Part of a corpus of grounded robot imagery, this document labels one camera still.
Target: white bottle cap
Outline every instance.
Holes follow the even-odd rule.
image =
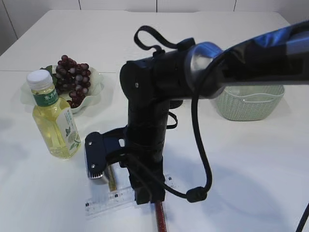
[[[42,90],[53,84],[53,79],[47,70],[33,71],[27,75],[27,83],[33,90]]]

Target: clear plastic ruler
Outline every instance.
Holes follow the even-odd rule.
[[[171,188],[176,188],[174,180],[170,175],[165,175],[165,183]],[[134,200],[134,190],[131,186],[120,188],[109,192],[108,196],[93,197],[86,200],[86,219],[96,218],[107,211],[115,211],[136,205]]]

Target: cable connector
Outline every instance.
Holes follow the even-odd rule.
[[[190,203],[200,202],[207,198],[207,192],[203,187],[196,187],[187,191],[186,198]]]

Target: red stick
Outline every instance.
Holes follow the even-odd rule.
[[[160,201],[155,203],[155,217],[158,226],[158,232],[167,232],[163,205]]]

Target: basket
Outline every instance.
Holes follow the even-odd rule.
[[[233,86],[226,87],[215,103],[228,120],[256,121],[269,116],[283,95],[283,86]]]

